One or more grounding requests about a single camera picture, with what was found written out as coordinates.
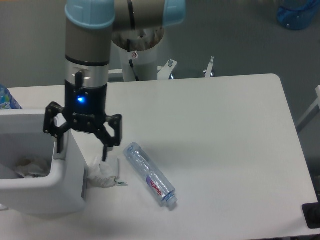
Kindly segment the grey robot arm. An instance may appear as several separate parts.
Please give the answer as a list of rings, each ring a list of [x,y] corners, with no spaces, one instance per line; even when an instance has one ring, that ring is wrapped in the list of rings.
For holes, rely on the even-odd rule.
[[[180,24],[183,0],[69,0],[65,8],[64,105],[45,109],[43,131],[64,151],[69,130],[94,134],[103,144],[103,158],[122,141],[122,116],[106,114],[112,36]]]

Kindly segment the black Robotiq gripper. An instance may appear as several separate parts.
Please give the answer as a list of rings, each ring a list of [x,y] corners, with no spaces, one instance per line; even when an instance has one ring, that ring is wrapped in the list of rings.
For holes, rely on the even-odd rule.
[[[96,134],[103,145],[102,162],[114,147],[119,147],[123,136],[123,116],[121,114],[106,115],[107,85],[99,87],[84,87],[65,81],[65,106],[51,102],[45,108],[43,132],[50,134],[57,143],[57,153],[64,150],[64,134],[70,129]],[[65,123],[55,124],[55,119],[61,114]],[[112,129],[108,132],[104,124]]]

